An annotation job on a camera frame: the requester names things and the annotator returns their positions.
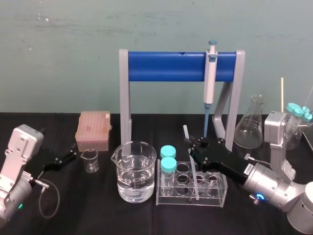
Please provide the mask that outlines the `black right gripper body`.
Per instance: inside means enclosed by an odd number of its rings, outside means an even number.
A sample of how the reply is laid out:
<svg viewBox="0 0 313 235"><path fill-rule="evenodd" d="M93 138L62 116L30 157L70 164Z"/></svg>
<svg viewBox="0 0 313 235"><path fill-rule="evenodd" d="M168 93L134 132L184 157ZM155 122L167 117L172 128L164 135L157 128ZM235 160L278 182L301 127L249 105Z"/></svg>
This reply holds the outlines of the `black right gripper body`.
<svg viewBox="0 0 313 235"><path fill-rule="evenodd" d="M208 169L200 170L202 172L215 170L238 184L244 184L252 172L254 165L228 150L225 146L224 139L216 140L222 145L221 149L200 149L208 158Z"/></svg>

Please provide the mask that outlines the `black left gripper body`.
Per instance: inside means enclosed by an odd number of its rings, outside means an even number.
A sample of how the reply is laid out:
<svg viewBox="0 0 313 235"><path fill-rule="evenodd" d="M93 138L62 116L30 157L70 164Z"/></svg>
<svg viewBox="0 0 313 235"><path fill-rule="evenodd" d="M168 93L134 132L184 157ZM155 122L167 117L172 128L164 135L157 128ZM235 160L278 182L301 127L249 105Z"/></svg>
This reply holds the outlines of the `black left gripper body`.
<svg viewBox="0 0 313 235"><path fill-rule="evenodd" d="M60 157L46 147L40 147L39 152L26 164L25 172L33 178L40 178L45 172L61 169Z"/></svg>

